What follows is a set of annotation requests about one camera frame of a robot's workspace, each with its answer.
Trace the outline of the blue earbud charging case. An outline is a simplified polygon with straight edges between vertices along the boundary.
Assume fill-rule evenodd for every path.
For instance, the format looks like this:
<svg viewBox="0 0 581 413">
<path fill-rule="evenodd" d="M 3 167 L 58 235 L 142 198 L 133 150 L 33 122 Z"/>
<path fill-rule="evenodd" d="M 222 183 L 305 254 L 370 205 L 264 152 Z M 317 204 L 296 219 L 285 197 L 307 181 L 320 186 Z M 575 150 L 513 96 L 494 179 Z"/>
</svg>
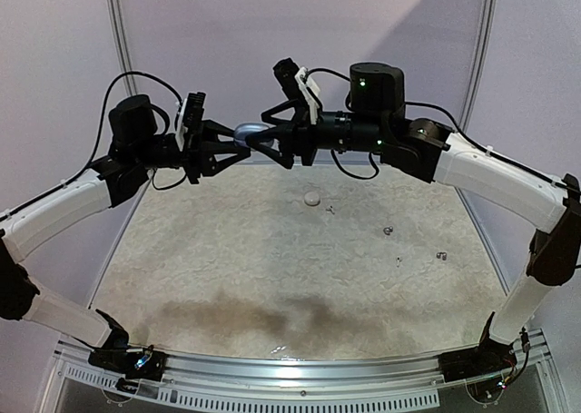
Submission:
<svg viewBox="0 0 581 413">
<path fill-rule="evenodd" d="M 269 129 L 266 123 L 241 123 L 233 132 L 233 142 L 235 145 L 244 148 L 251 148 L 247 143 L 247 138 L 255 133 L 260 133 Z"/>
</svg>

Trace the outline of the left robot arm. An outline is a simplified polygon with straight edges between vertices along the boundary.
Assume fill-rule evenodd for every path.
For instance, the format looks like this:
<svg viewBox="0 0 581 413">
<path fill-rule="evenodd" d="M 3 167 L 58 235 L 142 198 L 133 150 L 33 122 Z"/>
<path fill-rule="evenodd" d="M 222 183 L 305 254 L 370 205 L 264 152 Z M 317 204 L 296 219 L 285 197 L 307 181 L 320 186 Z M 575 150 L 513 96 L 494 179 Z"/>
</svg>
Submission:
<svg viewBox="0 0 581 413">
<path fill-rule="evenodd" d="M 158 133 L 155 118 L 167 113 L 145 94 L 130 96 L 109 112 L 113 132 L 107 155 L 44 198 L 1 220 L 1 317 L 29 320 L 98 348 L 116 371 L 135 362 L 128 335 L 111 317 L 47 289 L 23 261 L 38 247 L 79 221 L 130 200 L 158 169 L 182 169 L 196 184 L 246 159 L 251 151 L 234 130 L 203 119 L 204 93 L 182 104 L 177 133 Z"/>
</svg>

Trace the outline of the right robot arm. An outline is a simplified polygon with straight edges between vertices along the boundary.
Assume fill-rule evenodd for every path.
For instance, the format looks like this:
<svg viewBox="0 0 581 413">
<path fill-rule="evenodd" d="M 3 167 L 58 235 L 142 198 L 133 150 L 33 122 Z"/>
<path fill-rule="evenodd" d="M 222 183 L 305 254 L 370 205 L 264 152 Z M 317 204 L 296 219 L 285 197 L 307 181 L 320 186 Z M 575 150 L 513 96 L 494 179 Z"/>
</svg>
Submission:
<svg viewBox="0 0 581 413">
<path fill-rule="evenodd" d="M 571 280 L 580 252 L 580 187 L 572 175 L 550 177 L 471 140 L 454 123 L 406 115 L 403 72 L 356 63 L 344 111 L 327 111 L 310 69 L 285 59 L 274 67 L 285 101 L 261 116 L 265 128 L 246 144 L 285 168 L 311 165 L 328 150 L 366 152 L 408 176 L 437 182 L 505 208 L 535 228 L 529 259 L 505 303 L 490 318 L 469 365 L 488 373 L 555 287 Z"/>
</svg>

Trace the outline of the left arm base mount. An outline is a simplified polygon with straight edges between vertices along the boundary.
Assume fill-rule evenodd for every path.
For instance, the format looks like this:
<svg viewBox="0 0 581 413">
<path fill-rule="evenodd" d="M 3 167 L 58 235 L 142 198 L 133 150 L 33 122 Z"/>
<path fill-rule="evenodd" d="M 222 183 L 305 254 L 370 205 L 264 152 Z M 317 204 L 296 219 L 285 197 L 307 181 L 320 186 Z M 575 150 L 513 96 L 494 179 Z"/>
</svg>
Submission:
<svg viewBox="0 0 581 413">
<path fill-rule="evenodd" d="M 123 374 L 126 379 L 161 381 L 169 355 L 148 347 L 97 348 L 88 359 L 94 367 Z"/>
</svg>

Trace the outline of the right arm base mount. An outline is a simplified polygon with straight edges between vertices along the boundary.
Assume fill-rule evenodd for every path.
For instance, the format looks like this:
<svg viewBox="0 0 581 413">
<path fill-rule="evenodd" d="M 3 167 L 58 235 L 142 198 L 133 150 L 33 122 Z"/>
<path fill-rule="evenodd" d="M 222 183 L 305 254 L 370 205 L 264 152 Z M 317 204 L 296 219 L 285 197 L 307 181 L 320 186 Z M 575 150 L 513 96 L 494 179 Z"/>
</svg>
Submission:
<svg viewBox="0 0 581 413">
<path fill-rule="evenodd" d="M 517 357 L 513 344 L 498 343 L 483 329 L 474 347 L 456 349 L 438 355 L 438 369 L 446 382 L 471 379 L 505 369 L 514 369 Z"/>
</svg>

